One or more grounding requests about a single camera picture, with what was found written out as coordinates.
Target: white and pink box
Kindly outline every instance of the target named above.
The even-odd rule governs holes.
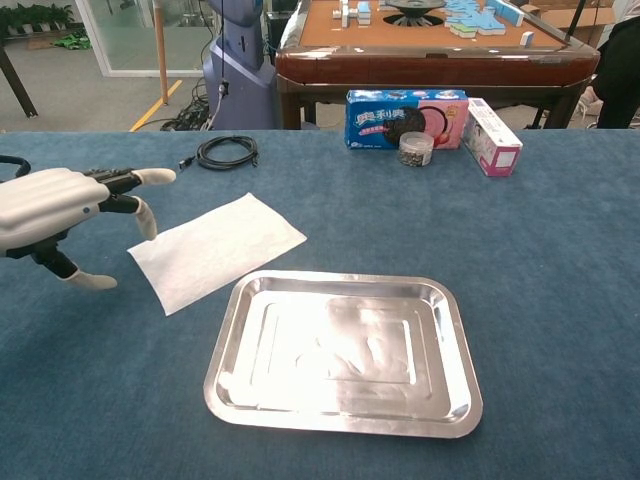
[[[462,140],[489,177],[511,175],[522,151],[522,142],[481,98],[469,99]]]

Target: gray floor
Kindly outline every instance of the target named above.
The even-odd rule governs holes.
[[[5,131],[127,131],[158,100],[157,78],[105,78],[91,50],[63,48],[28,50],[26,41],[6,46],[7,53],[38,110],[37,118],[27,119],[0,75],[0,130]],[[171,85],[177,79],[169,79]],[[191,100],[196,78],[182,79],[182,85],[151,118],[174,116]],[[517,130],[531,123],[533,108],[519,106],[501,109],[498,114]],[[572,128],[584,128],[594,120],[574,118]],[[344,106],[318,105],[318,126],[344,128]],[[158,130],[161,123],[145,127]]]

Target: blue box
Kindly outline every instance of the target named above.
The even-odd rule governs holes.
[[[434,148],[458,148],[468,109],[462,90],[350,90],[345,143],[394,149],[403,133],[425,132]]]

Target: stainless steel tray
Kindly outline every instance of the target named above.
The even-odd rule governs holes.
[[[453,295],[413,277],[254,272],[204,384],[231,423],[461,437],[482,398]]]

